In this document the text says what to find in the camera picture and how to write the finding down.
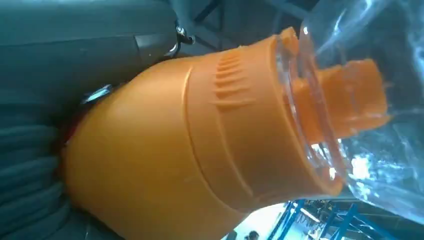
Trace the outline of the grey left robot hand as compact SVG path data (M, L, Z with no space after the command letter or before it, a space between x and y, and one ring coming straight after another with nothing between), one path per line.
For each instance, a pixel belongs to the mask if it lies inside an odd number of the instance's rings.
M50 125L86 94L131 80L189 29L169 0L3 0L0 125Z

